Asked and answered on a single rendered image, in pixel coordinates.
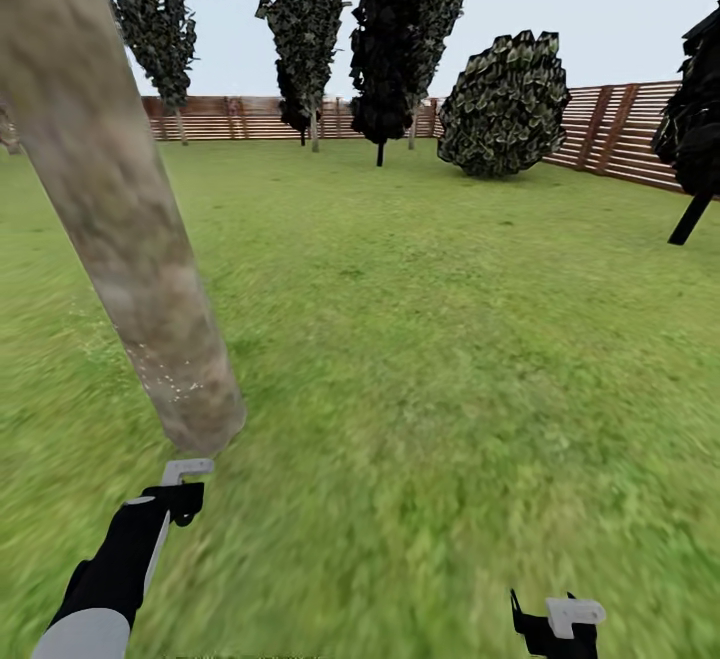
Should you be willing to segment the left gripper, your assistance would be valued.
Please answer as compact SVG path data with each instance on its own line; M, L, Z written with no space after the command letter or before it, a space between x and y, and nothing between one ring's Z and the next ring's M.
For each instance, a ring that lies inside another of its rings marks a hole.
M145 488L144 490L145 494L160 494L161 492L165 492L175 499L175 521L178 515L195 515L202 508L204 498L203 482L195 482L193 484L182 483L181 485L171 487L156 486Z

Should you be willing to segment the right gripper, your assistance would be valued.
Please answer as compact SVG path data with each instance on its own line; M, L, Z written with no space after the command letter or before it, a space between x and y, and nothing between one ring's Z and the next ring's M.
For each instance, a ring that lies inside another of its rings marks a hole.
M529 654L548 659L597 659L596 631L591 624L573 624L573 638L557 638L547 618L513 610L515 630L525 634Z

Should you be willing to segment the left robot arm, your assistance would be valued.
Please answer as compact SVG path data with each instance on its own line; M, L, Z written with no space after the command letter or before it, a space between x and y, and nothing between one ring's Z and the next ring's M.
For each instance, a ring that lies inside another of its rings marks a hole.
M161 556L169 523L202 508L204 483L181 476L209 474L207 456L171 460L161 486L125 503L107 538L90 562L84 559L69 579L63 604L30 659L124 659L136 611L143 605Z

